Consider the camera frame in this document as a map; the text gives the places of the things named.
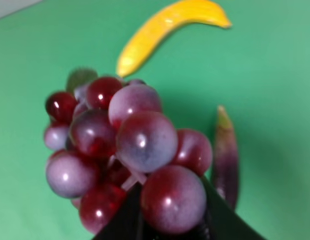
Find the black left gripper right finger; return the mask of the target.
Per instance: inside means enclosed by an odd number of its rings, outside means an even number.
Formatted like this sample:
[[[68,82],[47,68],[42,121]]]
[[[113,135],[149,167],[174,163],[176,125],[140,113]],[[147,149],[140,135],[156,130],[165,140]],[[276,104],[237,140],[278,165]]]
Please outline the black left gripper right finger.
[[[201,178],[207,207],[200,234],[203,240],[263,240],[264,237],[243,221],[216,192],[207,177]]]

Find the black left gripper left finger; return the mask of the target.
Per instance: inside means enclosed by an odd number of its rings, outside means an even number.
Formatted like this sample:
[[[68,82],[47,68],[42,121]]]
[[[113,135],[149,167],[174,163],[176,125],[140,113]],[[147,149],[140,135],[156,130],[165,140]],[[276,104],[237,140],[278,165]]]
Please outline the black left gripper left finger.
[[[141,185],[136,184],[111,221],[99,231],[94,240],[142,240],[144,221],[140,212]]]

